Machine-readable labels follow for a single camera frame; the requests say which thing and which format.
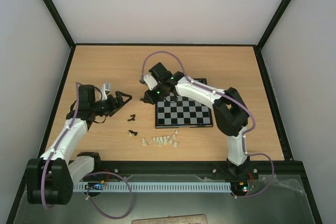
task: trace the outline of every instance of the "black enclosure edge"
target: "black enclosure edge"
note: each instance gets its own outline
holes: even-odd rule
[[[46,131],[45,131],[45,134],[43,136],[43,140],[42,140],[40,149],[38,151],[37,157],[41,156],[44,153],[44,150],[46,149],[48,139],[49,139],[49,135],[50,135],[50,132],[51,132],[51,128],[53,126],[52,124],[54,123],[54,119],[55,119],[56,112],[57,112],[57,109],[58,109],[58,104],[59,104],[59,101],[60,101],[61,96],[62,96],[62,92],[63,92],[65,82],[67,80],[68,72],[69,72],[69,69],[70,69],[70,66],[71,66],[72,58],[73,58],[74,53],[75,53],[75,49],[76,49],[76,45],[74,45],[70,50],[70,54],[69,54],[67,63],[66,63],[65,68],[64,68],[64,72],[63,72],[63,75],[62,75],[62,78],[61,78],[61,82],[60,82],[59,88],[57,90],[54,105],[52,106],[53,108],[52,108],[51,113],[50,113],[50,117],[49,117],[49,120],[48,120]],[[25,188],[26,188],[26,177],[25,177],[25,175],[23,175],[23,178],[20,182],[19,188],[18,188],[16,196],[15,196],[11,211],[9,212],[9,216],[8,216],[8,219],[7,219],[7,222],[6,222],[7,224],[14,222],[17,210],[18,210],[20,202],[21,202],[22,195],[25,191]]]
[[[47,124],[47,128],[45,131],[45,135],[44,138],[42,140],[41,146],[40,146],[40,150],[38,153],[38,156],[40,156],[47,145],[48,142],[48,138],[50,135],[50,131],[51,131],[51,127],[52,124],[54,122],[55,116],[56,116],[56,111],[58,108],[58,104],[62,95],[62,91],[65,85],[65,81],[67,79],[67,74],[71,65],[71,61],[75,52],[75,48],[76,45],[78,46],[89,46],[89,45],[93,45],[93,46],[251,46],[254,48],[254,52],[256,55],[256,59],[257,59],[257,63],[258,63],[258,67],[260,70],[260,74],[265,86],[265,91],[266,91],[266,95],[269,101],[269,105],[271,108],[271,112],[272,112],[272,116],[276,125],[276,129],[277,129],[277,133],[279,136],[279,140],[280,140],[280,144],[281,144],[281,148],[282,148],[282,152],[284,154],[284,158],[285,161],[274,161],[275,163],[275,167],[276,167],[276,173],[277,174],[298,174],[301,177],[303,186],[305,188],[305,192],[307,193],[308,196],[308,201],[311,207],[311,211],[313,213],[313,217],[315,219],[316,223],[322,223],[321,221],[321,217],[319,215],[314,197],[313,197],[313,193],[311,191],[308,179],[307,179],[307,175],[305,172],[305,168],[302,164],[302,162],[299,161],[290,161],[293,159],[292,157],[292,153],[290,150],[290,146],[288,143],[288,139],[285,133],[285,129],[284,129],[284,125],[282,123],[281,117],[280,117],[280,113],[279,113],[279,109],[277,106],[277,102],[274,96],[274,92],[269,80],[269,76],[268,76],[268,72],[265,66],[265,62],[264,59],[262,57],[261,54],[261,49],[263,48],[263,46],[265,45],[266,41],[268,40],[268,38],[270,37],[272,31],[274,30],[274,28],[276,27],[276,25],[278,24],[281,16],[283,15],[283,13],[285,12],[287,6],[289,5],[291,0],[282,0],[279,7],[277,8],[275,14],[273,15],[269,25],[267,26],[263,36],[261,37],[258,45],[248,45],[248,44],[139,44],[139,43],[78,43],[75,44],[75,42],[73,41],[68,29],[66,28],[61,16],[59,15],[54,3],[52,0],[43,0],[46,7],[48,8],[50,14],[52,15],[55,23],[57,24],[58,28],[60,29],[62,35],[64,36],[64,39],[66,40],[67,44],[69,45],[69,47],[71,48],[69,57],[68,57],[68,61],[66,63],[66,67],[61,79],[61,83],[55,98],[55,103],[53,105],[53,109],[51,111],[51,115]],[[155,162],[155,164],[153,164],[153,162],[113,162],[113,161],[103,161],[102,162],[103,165],[106,167],[110,167],[115,166],[116,164],[118,164],[119,166],[119,171],[122,173],[124,169],[133,172],[133,173],[143,173],[146,174],[147,172],[153,173],[155,171],[155,167],[156,166],[160,166],[160,169],[163,169],[164,172],[166,174],[168,174],[172,169],[177,169],[180,172],[183,172],[184,174],[192,174],[192,173],[196,173],[198,174],[198,171],[204,174],[207,174],[208,177],[212,177],[212,167],[213,166],[218,166],[218,164],[220,162]],[[258,166],[258,170],[260,171],[260,173],[264,173],[264,174],[270,174],[271,173],[271,168],[270,168],[270,163],[267,161],[251,161],[252,165]],[[13,223],[16,217],[16,213],[22,198],[22,195],[24,193],[26,187],[26,179],[25,179],[25,175],[23,176],[23,179],[20,183],[19,189],[17,191],[15,200],[13,202],[11,211],[9,213],[8,219],[7,219],[7,224]]]
[[[267,68],[266,68],[266,65],[265,65],[263,55],[261,54],[261,50],[258,46],[254,47],[254,52],[255,52],[255,55],[256,55],[260,75],[261,75],[261,78],[263,80],[263,84],[264,84],[266,96],[267,96],[267,99],[268,99],[268,103],[269,103],[269,106],[270,106],[270,109],[271,109],[274,124],[275,124],[276,130],[277,130],[277,133],[278,133],[282,153],[284,154],[283,155],[284,159],[285,160],[293,160],[293,154],[292,154],[292,151],[290,149],[290,145],[289,145],[288,138],[287,138],[287,135],[286,135],[285,127],[283,125],[283,122],[282,122],[282,119],[281,119],[281,116],[280,116],[278,103],[277,103],[276,97],[275,97],[274,92],[273,92],[273,87],[272,87],[271,81],[269,79],[269,75],[268,75],[268,72],[267,72]]]
[[[76,46],[151,46],[151,47],[253,47],[253,44],[193,44],[193,43],[76,43]]]
[[[53,0],[43,0],[45,5],[47,6],[50,14],[52,15],[56,25],[58,26],[59,30],[63,34],[64,39],[68,43],[69,47],[73,47],[75,45],[75,42],[73,41],[67,27],[65,26],[61,16],[59,15],[56,6],[53,3]]]
[[[285,10],[287,9],[287,6],[289,5],[289,3],[291,2],[291,0],[282,0],[280,5],[278,6],[276,12],[274,13],[271,21],[269,22],[266,30],[264,31],[264,34],[262,35],[259,43],[258,43],[258,47],[260,49],[262,49],[264,47],[264,45],[266,44],[268,38],[271,36],[274,28],[277,26],[280,18],[282,17],[283,13],[285,12]]]

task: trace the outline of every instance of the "black square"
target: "black square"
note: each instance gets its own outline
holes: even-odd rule
[[[158,119],[157,124],[164,124],[164,119]]]
[[[209,117],[209,112],[202,112],[202,116],[204,118],[208,118]]]
[[[170,98],[170,102],[171,103],[177,102],[177,99],[178,99],[177,96],[175,96],[175,95],[174,96],[170,96],[169,98]]]

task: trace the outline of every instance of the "white cable tray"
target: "white cable tray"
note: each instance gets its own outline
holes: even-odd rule
[[[129,182],[135,193],[231,193],[230,183],[167,183],[167,182]],[[88,182],[79,182],[73,187],[74,192],[86,192]],[[106,186],[94,186],[90,191],[109,193],[128,193],[124,182],[109,182]]]

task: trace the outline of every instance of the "white enclosure wall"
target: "white enclosure wall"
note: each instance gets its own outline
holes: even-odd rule
[[[292,0],[263,49],[294,158],[335,223],[336,2]]]
[[[0,0],[0,223],[36,158],[69,55],[42,0]]]
[[[281,0],[53,0],[75,42],[257,44]]]

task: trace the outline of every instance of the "black metal frame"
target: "black metal frame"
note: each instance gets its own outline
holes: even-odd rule
[[[291,0],[282,0],[278,9],[276,10],[273,18],[271,19],[267,29],[265,30],[262,38],[260,39],[258,45],[235,45],[235,44],[137,44],[137,43],[116,43],[116,44],[100,44],[100,43],[77,43],[73,41],[69,31],[67,30],[62,18],[60,17],[54,3],[52,0],[43,0],[45,5],[47,6],[50,14],[55,20],[57,26],[59,27],[61,33],[63,34],[66,42],[71,48],[71,52],[68,57],[68,61],[66,63],[66,67],[62,76],[61,84],[58,89],[55,103],[48,121],[48,125],[45,131],[44,138],[42,140],[40,150],[38,156],[40,156],[47,145],[49,135],[51,132],[52,124],[54,122],[56,111],[58,108],[58,104],[62,95],[62,91],[65,85],[65,81],[67,79],[68,71],[71,65],[71,61],[76,49],[76,45],[95,45],[95,46],[104,46],[104,45],[113,45],[113,46],[250,46],[254,48],[254,52],[256,55],[258,67],[260,70],[260,74],[264,83],[266,95],[269,101],[270,109],[272,112],[272,116],[275,122],[276,130],[279,136],[279,141],[281,144],[282,152],[284,154],[284,161],[275,161],[275,170],[277,174],[286,174],[286,175],[300,175],[304,189],[308,196],[308,201],[311,207],[311,211],[313,213],[314,219],[316,223],[322,223],[321,217],[319,215],[309,182],[307,178],[307,174],[305,172],[305,168],[302,162],[293,161],[293,156],[291,153],[291,149],[289,146],[289,142],[286,136],[286,132],[284,129],[284,125],[282,123],[277,101],[272,89],[271,82],[269,80],[268,72],[265,66],[264,59],[261,54],[261,50],[265,45],[266,41],[270,37],[272,31],[276,27],[279,22],[281,16],[285,12],[287,6],[289,5]],[[195,174],[200,177],[208,177],[212,179],[225,179],[228,182],[235,182],[237,179],[231,177],[230,174],[224,173],[221,171],[221,167],[225,165],[225,162],[114,162],[114,161],[102,161],[102,167],[107,168],[108,170],[118,169],[119,174],[123,176],[128,176],[131,174]],[[259,174],[270,174],[271,167],[270,163],[267,161],[251,161],[250,167],[256,167],[258,169]],[[7,223],[13,223],[15,220],[15,216],[20,204],[20,200],[22,198],[23,192],[26,186],[25,175],[20,183],[18,192],[16,194],[14,203],[12,205],[12,209],[7,219]]]

